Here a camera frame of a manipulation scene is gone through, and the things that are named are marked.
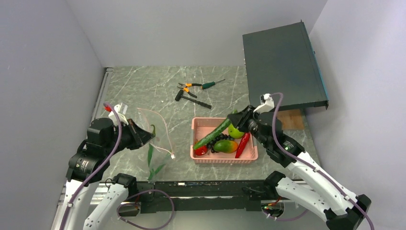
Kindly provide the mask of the clear zip top bag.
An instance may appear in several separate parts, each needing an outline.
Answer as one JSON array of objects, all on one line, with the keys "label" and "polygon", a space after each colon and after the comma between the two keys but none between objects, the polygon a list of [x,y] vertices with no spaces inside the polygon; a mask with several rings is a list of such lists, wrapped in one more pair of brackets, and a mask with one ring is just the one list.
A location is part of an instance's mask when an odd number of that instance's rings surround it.
[{"label": "clear zip top bag", "polygon": [[145,108],[137,108],[138,112],[138,117],[139,121],[142,123],[141,127],[152,133],[152,127],[150,126],[151,124],[154,124],[156,126],[156,137],[154,137],[151,141],[147,143],[147,152],[148,152],[148,145],[153,144],[157,148],[163,149],[167,151],[168,153],[171,154],[171,159],[167,161],[166,165],[162,169],[162,171],[158,174],[157,180],[159,180],[163,173],[164,169],[167,165],[175,161],[176,156],[175,156],[175,151],[174,147],[171,141],[171,138],[169,137],[169,129],[168,129],[168,124],[164,117],[153,110],[145,109]]}]

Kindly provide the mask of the pink plastic basket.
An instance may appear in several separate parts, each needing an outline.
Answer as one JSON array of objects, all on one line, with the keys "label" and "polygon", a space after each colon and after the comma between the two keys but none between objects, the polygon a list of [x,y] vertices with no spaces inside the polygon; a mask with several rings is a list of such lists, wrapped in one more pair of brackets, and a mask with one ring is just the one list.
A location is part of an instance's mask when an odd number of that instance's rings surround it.
[{"label": "pink plastic basket", "polygon": [[193,159],[196,164],[247,164],[257,160],[259,156],[258,147],[256,144],[256,140],[253,137],[250,137],[239,158],[235,157],[235,153],[211,153],[210,151],[202,156],[195,155],[193,150],[193,145],[195,144],[195,142],[204,138],[207,134],[213,131],[223,122],[223,120],[225,120],[224,117],[195,117],[192,119],[192,134],[190,145],[191,159]]}]

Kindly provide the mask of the red tomato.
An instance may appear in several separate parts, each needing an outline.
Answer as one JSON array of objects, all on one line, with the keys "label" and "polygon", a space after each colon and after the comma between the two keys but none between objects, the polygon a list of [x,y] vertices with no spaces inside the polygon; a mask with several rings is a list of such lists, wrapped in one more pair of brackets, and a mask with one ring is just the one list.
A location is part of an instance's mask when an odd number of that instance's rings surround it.
[{"label": "red tomato", "polygon": [[196,149],[196,150],[194,151],[194,155],[195,155],[195,156],[203,156],[203,155],[205,155],[207,152],[208,152],[208,148],[207,148],[206,145],[204,145],[204,146],[201,146],[200,148]]}]

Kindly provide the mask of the green red mango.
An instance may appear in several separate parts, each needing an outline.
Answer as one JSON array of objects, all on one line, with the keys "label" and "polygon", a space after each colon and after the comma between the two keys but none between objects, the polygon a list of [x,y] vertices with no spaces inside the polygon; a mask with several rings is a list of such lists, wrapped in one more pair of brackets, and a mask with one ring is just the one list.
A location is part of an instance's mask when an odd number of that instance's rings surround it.
[{"label": "green red mango", "polygon": [[233,140],[220,140],[213,146],[214,151],[222,153],[233,153],[237,150],[238,143]]}]

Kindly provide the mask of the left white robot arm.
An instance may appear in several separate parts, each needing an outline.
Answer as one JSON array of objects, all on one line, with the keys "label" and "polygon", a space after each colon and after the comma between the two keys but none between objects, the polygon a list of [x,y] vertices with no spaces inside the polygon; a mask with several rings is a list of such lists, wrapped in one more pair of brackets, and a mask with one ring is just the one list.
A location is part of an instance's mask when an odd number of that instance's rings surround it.
[{"label": "left white robot arm", "polygon": [[137,150],[155,137],[132,119],[115,124],[116,119],[97,118],[87,129],[82,141],[68,162],[65,197],[61,213],[56,218],[57,230],[100,230],[123,201],[132,201],[138,193],[137,179],[119,173],[102,201],[91,214],[88,210],[110,158],[124,150]]}]

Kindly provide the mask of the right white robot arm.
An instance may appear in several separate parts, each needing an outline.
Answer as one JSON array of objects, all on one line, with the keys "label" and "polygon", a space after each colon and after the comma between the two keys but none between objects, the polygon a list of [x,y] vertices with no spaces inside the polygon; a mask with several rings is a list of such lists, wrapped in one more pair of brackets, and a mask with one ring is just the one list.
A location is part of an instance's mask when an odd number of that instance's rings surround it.
[{"label": "right white robot arm", "polygon": [[264,180],[270,199],[288,198],[319,216],[330,230],[355,230],[366,219],[371,200],[356,195],[326,173],[292,137],[284,134],[278,119],[262,120],[249,105],[227,118],[239,131],[250,133],[276,163],[298,175],[307,187],[274,171]]}]

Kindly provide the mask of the green chili pepper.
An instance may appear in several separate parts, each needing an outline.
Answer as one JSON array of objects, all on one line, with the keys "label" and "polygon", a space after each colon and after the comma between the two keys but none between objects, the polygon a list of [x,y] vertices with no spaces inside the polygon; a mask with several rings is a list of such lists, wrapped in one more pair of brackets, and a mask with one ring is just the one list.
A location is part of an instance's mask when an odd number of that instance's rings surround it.
[{"label": "green chili pepper", "polygon": [[150,125],[152,127],[152,136],[156,137],[156,126],[154,124]]}]

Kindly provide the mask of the green cucumber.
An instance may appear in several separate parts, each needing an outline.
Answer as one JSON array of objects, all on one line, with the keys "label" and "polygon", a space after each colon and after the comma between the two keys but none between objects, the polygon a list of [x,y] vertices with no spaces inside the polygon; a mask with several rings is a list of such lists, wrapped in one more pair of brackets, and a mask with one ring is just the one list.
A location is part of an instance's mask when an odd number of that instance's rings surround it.
[{"label": "green cucumber", "polygon": [[195,117],[192,120],[192,149],[197,150],[219,136],[231,124],[227,117]]}]

